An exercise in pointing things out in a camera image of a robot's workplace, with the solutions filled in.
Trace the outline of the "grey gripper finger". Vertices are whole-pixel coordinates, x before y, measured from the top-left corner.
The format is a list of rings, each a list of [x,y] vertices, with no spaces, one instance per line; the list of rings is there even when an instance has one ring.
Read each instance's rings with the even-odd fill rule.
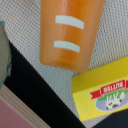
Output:
[[[4,21],[0,21],[0,88],[6,78],[11,75],[11,50],[9,39],[4,29]]]

